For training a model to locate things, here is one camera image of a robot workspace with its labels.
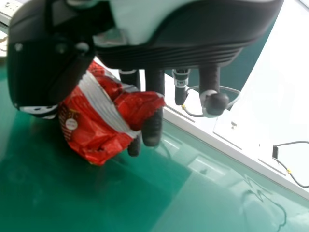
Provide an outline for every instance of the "wire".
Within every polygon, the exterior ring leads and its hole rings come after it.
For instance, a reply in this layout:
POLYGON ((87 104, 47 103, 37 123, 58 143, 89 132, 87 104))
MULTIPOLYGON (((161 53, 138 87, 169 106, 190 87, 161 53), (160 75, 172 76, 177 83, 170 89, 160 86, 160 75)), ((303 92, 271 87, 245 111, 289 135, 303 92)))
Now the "wire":
POLYGON ((292 172, 290 169, 288 169, 280 160, 276 159, 276 158, 273 158, 275 161, 277 161, 279 164, 281 164, 283 166, 283 168, 286 169, 286 172, 291 176, 291 178, 295 181, 295 183, 297 183, 300 187, 302 188, 309 188, 309 185, 302 185, 300 184, 296 179, 295 177, 293 176, 292 172))
MULTIPOLYGON (((188 89, 186 90, 186 92, 185 92, 186 96, 188 96, 190 90, 192 90, 192 89, 198 89, 198 88, 199 88, 199 86, 192 86, 192 87, 188 88, 188 89)), ((238 91, 237 89, 233 89, 233 88, 229 88, 229 87, 225 87, 225 86, 220 86, 220 88, 237 94, 237 97, 227 105, 227 107, 226 107, 227 109, 230 108, 230 107, 232 107, 232 106, 240 99, 240 91, 238 91)), ((192 117, 204 117, 204 115, 196 115, 196 114, 190 113, 190 112, 186 109, 186 107, 185 107, 184 104, 182 105, 182 109, 183 109, 188 115, 190 115, 190 116, 192 116, 192 117)))
POLYGON ((308 141, 295 141, 295 142, 289 142, 289 143, 284 143, 284 144, 278 144, 274 146, 285 146, 285 145, 290 145, 290 144, 309 144, 308 141))
POLYGON ((204 117, 204 115, 195 115, 195 114, 190 113, 190 112, 187 110, 187 108, 185 107, 185 105, 182 105, 182 109, 183 109, 188 115, 190 115, 190 116, 192 116, 192 117, 204 117))

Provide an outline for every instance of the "screw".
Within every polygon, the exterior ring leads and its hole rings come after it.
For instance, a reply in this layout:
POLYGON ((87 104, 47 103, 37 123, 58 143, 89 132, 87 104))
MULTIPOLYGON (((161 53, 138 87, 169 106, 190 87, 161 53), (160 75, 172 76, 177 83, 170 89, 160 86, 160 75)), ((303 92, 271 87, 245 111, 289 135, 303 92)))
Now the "screw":
POLYGON ((20 52, 21 50, 23 50, 23 47, 24 46, 22 44, 20 44, 20 43, 15 44, 15 50, 17 52, 20 52))
POLYGON ((90 49, 89 45, 85 42, 80 42, 76 44, 75 48, 81 51, 83 54, 87 53, 90 49))
POLYGON ((56 51, 60 54, 64 54, 67 51, 68 47, 64 43, 59 43, 56 45, 56 51))

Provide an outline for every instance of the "red plastic bag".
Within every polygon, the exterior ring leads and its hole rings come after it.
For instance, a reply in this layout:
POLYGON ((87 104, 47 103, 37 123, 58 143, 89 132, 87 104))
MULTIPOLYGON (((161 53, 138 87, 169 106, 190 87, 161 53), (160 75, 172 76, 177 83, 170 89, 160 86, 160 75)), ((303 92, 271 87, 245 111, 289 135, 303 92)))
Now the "red plastic bag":
POLYGON ((126 149, 164 97, 139 92, 92 62, 74 91, 62 102, 59 120, 69 146, 95 165, 126 149))

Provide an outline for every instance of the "reflective surface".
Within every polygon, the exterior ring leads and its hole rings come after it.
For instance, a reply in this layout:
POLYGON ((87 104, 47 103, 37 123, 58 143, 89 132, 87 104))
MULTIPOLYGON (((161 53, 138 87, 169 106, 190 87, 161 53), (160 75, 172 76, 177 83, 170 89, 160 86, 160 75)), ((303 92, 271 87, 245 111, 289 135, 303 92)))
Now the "reflective surface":
POLYGON ((103 167, 57 120, 17 112, 0 76, 0 231, 307 232, 309 202, 169 123, 157 148, 103 167))

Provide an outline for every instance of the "round sticker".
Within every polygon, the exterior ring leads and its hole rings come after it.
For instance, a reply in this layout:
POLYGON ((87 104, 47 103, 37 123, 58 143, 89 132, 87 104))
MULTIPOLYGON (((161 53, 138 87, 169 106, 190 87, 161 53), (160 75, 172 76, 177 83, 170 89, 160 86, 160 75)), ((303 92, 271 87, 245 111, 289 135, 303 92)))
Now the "round sticker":
POLYGON ((66 121, 66 127, 69 130, 73 131, 73 130, 75 130, 78 127, 78 123, 77 123, 77 121, 74 118, 69 118, 66 121))

